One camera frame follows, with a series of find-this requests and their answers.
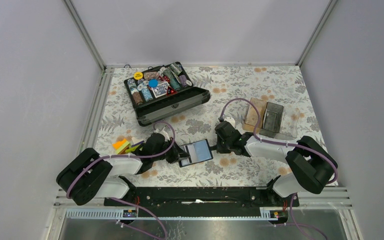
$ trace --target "wooden block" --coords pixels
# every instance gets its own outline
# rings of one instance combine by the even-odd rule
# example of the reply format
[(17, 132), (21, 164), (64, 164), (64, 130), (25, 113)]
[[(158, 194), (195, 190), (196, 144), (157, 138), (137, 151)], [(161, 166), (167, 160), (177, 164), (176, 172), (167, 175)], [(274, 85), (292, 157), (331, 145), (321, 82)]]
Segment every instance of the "wooden block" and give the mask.
[[(242, 129), (247, 131), (247, 132), (251, 132), (251, 133), (254, 132), (254, 126), (246, 124), (246, 123), (242, 124)], [(258, 134), (260, 132), (260, 130), (261, 130), (261, 128), (257, 127), (256, 133)]]
[[(257, 108), (257, 110), (261, 116), (261, 122), (258, 126), (259, 128), (261, 128), (263, 126), (263, 114), (266, 111), (267, 102), (264, 100), (257, 99), (257, 98), (251, 98), (251, 103), (253, 103), (256, 106), (256, 108)], [(254, 129), (254, 126), (257, 124), (257, 121), (258, 121), (257, 112), (254, 110), (253, 106), (249, 105), (248, 113), (246, 114), (246, 118), (244, 120), (244, 124), (242, 124), (242, 128), (244, 130), (246, 130), (245, 129), (247, 127), (246, 125), (251, 125), (252, 129)]]

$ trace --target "white wall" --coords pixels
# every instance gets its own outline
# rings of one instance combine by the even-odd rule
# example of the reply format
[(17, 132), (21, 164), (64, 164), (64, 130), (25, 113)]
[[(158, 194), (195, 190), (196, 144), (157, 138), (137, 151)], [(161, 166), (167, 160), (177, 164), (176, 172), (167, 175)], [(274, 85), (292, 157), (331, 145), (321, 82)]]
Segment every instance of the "white wall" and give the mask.
[(384, 1), (339, 1), (302, 73), (363, 237), (384, 239)]
[(329, 0), (73, 0), (111, 64), (295, 63)]
[(0, 240), (42, 236), (98, 76), (62, 1), (0, 1)]

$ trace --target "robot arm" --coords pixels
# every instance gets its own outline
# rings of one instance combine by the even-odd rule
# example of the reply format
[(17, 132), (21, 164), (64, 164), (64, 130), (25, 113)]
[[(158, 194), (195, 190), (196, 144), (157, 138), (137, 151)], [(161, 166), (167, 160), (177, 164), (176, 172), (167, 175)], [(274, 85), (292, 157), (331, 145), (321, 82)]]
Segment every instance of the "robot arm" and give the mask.
[[(272, 203), (282, 203), (284, 198), (293, 193), (308, 191), (319, 194), (334, 174), (332, 167), (318, 155), (306, 150), (291, 146), (280, 146), (259, 141), (253, 133), (241, 134), (229, 122), (222, 121), (215, 128), (217, 145), (211, 149), (219, 154), (229, 154), (246, 157), (265, 157), (287, 163), (292, 173), (278, 176), (267, 184), (267, 192)], [(92, 198), (117, 199), (125, 198), (129, 191), (135, 188), (126, 178), (119, 177), (125, 174), (141, 174), (152, 167), (154, 161), (166, 159), (169, 163), (176, 163), (189, 155), (174, 143), (166, 154), (139, 159), (138, 156), (150, 156), (167, 149), (171, 141), (159, 132), (153, 133), (143, 145), (142, 151), (135, 151), (135, 155), (107, 156), (105, 160), (97, 162), (93, 168), (91, 162), (99, 159), (99, 154), (93, 148), (85, 149), (76, 157), (57, 177), (57, 183), (69, 193), (78, 205), (89, 202)], [(297, 141), (299, 145), (311, 148), (329, 158), (333, 164), (338, 165), (324, 149), (309, 136)], [(89, 168), (84, 176), (74, 184), (75, 178), (81, 171)]]
[[(334, 174), (332, 167), (318, 155), (297, 147), (261, 142), (253, 136), (252, 132), (241, 134), (228, 121), (222, 121), (215, 128), (215, 132), (217, 133), (216, 150), (218, 153), (234, 152), (236, 155), (265, 157), (288, 164), (292, 172), (278, 176), (274, 182), (268, 185), (281, 198), (304, 191), (319, 194)], [(259, 137), (271, 140), (265, 136), (259, 135)], [(276, 141), (289, 143), (286, 140)], [(304, 136), (297, 142), (299, 145), (325, 155), (338, 167), (333, 158), (313, 138)]]

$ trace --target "floral pattern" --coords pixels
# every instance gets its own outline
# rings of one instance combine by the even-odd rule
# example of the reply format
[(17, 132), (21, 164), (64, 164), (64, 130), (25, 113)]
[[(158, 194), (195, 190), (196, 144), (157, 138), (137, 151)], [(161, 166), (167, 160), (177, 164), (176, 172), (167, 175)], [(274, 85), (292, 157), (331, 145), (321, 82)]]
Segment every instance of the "floral pattern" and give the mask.
[[(166, 119), (174, 128), (179, 145), (208, 139), (216, 144), (214, 127), (218, 124), (223, 106), (233, 98), (258, 98), (296, 109), (298, 116), (290, 116), (296, 124), (298, 138), (308, 135), (325, 147), (319, 125), (301, 74), (297, 66), (267, 67), (185, 67), (195, 86), (210, 91), (209, 102), (188, 109)], [(124, 138), (146, 139), (153, 132), (152, 126), (139, 126), (135, 111), (123, 81), (146, 68), (116, 68), (111, 80), (105, 109), (99, 127), (95, 149), (101, 155), (115, 154), (112, 144)], [(241, 132), (248, 104), (232, 102), (224, 116), (232, 117)], [(278, 175), (291, 169), (284, 163), (264, 157), (244, 157), (218, 154), (213, 160), (179, 167), (158, 161), (147, 172), (126, 175), (137, 187), (196, 187), (196, 186), (265, 186)]]

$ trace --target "smartphone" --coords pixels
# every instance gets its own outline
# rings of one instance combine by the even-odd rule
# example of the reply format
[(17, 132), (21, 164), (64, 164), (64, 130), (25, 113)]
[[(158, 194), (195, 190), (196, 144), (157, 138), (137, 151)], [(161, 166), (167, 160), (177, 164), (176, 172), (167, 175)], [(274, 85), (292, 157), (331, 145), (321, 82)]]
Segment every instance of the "smartphone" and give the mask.
[(190, 157), (179, 161), (179, 166), (186, 167), (213, 159), (210, 144), (207, 139), (180, 146)]

